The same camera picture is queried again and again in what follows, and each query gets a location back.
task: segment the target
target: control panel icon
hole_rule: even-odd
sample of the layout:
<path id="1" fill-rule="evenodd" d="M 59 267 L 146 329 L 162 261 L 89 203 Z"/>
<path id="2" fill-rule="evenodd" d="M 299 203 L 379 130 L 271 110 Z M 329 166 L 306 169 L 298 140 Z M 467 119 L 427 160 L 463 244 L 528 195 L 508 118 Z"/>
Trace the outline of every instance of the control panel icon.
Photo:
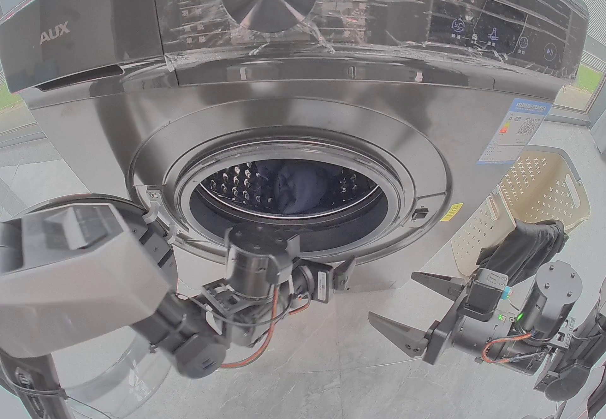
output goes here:
<path id="1" fill-rule="evenodd" d="M 546 61 L 551 62 L 552 60 L 554 60 L 556 58 L 556 55 L 557 55 L 556 45 L 552 44 L 551 42 L 549 42 L 549 44 L 545 45 L 545 49 L 543 50 L 543 57 L 545 57 Z"/>
<path id="2" fill-rule="evenodd" d="M 453 21 L 452 29 L 454 33 L 463 33 L 465 31 L 465 22 L 461 18 Z"/>

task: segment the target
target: laundry basket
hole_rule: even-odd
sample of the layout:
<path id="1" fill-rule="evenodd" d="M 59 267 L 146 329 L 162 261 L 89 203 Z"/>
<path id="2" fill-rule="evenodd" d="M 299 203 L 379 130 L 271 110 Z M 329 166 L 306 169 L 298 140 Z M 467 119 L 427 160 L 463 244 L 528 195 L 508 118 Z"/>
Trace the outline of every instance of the laundry basket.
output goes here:
<path id="1" fill-rule="evenodd" d="M 587 193 L 566 152 L 528 146 L 450 240 L 454 260 L 461 274 L 470 276 L 480 250 L 503 241 L 515 228 L 514 219 L 561 220 L 570 233 L 590 215 Z"/>

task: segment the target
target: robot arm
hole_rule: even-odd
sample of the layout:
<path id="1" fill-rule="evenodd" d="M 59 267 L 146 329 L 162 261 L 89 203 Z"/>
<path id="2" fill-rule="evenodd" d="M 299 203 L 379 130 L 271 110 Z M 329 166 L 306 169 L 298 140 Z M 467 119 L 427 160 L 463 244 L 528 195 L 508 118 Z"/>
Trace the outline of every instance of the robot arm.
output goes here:
<path id="1" fill-rule="evenodd" d="M 180 374 L 205 377 L 231 343 L 267 338 L 293 297 L 328 302 L 355 264 L 300 259 L 298 235 L 245 224 L 227 233 L 226 277 L 181 299 L 150 255 L 161 245 L 153 229 L 138 240 L 123 214 L 108 203 L 72 203 L 0 223 L 0 385 L 32 417 L 72 418 L 56 350 L 131 326 Z"/>
<path id="2" fill-rule="evenodd" d="M 499 364 L 526 375 L 543 364 L 534 390 L 563 402 L 549 419 L 589 419 L 606 405 L 606 363 L 594 368 L 606 353 L 606 279 L 595 307 L 579 326 L 570 312 L 582 283 L 570 264 L 561 261 L 539 267 L 517 314 L 498 308 L 508 295 L 507 274 L 479 269 L 465 282 L 415 272 L 412 279 L 453 305 L 427 331 L 369 313 L 370 324 L 408 356 L 435 364 L 446 348 L 453 347 L 478 363 Z"/>

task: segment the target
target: front-loading washing machine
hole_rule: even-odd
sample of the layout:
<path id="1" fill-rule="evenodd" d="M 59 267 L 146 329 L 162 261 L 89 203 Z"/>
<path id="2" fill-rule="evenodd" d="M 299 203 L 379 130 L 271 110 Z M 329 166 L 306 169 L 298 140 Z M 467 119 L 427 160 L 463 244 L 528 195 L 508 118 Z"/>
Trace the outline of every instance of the front-loading washing machine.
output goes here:
<path id="1" fill-rule="evenodd" d="M 587 30 L 579 0 L 28 0 L 1 62 L 93 193 L 209 260 L 254 221 L 405 282 L 495 188 Z"/>

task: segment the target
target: black cloth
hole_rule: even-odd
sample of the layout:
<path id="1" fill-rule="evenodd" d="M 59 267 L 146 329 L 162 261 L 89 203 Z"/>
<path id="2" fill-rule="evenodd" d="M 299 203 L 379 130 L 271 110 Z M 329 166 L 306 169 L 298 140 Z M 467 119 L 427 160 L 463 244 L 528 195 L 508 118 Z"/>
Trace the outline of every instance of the black cloth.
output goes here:
<path id="1" fill-rule="evenodd" d="M 283 215 L 313 211 L 340 173 L 341 167 L 328 163 L 288 160 L 274 184 L 278 210 Z"/>
<path id="2" fill-rule="evenodd" d="M 476 264 L 507 274 L 508 286 L 514 286 L 551 261 L 567 239 L 564 224 L 559 220 L 529 224 L 516 219 L 516 228 L 498 246 L 483 248 Z"/>

